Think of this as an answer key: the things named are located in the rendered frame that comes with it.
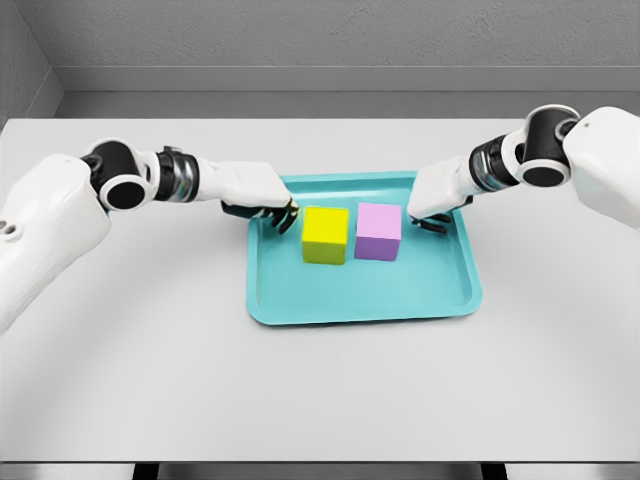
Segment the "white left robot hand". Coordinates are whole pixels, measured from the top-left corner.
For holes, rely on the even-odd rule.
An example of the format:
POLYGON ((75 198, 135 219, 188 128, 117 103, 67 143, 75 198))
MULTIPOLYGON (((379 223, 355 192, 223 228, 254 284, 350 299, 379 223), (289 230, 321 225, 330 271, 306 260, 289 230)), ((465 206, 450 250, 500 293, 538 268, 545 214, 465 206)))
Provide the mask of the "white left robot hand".
POLYGON ((264 162, 221 164, 224 213, 243 219, 270 219, 284 234, 297 220, 299 206, 275 170, 264 162))

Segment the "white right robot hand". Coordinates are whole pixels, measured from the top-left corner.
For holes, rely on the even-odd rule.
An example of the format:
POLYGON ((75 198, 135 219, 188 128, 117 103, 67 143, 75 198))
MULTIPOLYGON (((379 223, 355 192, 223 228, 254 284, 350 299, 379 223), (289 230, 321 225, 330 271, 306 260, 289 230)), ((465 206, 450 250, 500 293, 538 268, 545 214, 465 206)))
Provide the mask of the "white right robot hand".
POLYGON ((447 213, 469 204, 480 192, 467 160, 453 157, 418 170, 406 211, 413 225, 446 234, 446 225, 451 223, 447 213))

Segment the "pink cube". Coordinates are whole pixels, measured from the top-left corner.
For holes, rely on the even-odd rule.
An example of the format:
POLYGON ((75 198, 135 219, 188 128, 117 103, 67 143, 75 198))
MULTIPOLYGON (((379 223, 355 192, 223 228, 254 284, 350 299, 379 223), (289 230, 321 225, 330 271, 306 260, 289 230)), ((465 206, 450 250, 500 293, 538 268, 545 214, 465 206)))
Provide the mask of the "pink cube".
POLYGON ((401 206, 360 202, 354 257, 395 261, 402 239, 401 206))

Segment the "yellow cube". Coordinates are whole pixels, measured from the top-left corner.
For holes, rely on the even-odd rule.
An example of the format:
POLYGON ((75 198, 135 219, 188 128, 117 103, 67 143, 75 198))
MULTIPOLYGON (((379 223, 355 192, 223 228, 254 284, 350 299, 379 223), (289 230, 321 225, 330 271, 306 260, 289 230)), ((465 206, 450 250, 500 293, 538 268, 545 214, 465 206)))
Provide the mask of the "yellow cube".
POLYGON ((301 234, 303 261, 342 265, 346 258, 348 224, 347 209, 306 207, 301 234))

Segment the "teal tray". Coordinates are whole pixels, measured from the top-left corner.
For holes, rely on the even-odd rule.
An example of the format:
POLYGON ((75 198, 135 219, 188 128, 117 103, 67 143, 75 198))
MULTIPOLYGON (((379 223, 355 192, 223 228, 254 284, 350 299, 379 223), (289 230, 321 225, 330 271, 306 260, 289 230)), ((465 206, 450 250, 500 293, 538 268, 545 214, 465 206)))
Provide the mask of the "teal tray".
POLYGON ((402 223, 396 260, 354 256, 348 227, 342 265, 302 259, 303 222, 283 235, 269 220, 249 223, 246 307, 270 326, 458 317, 474 312, 482 287, 460 211, 450 213, 444 234, 402 223))

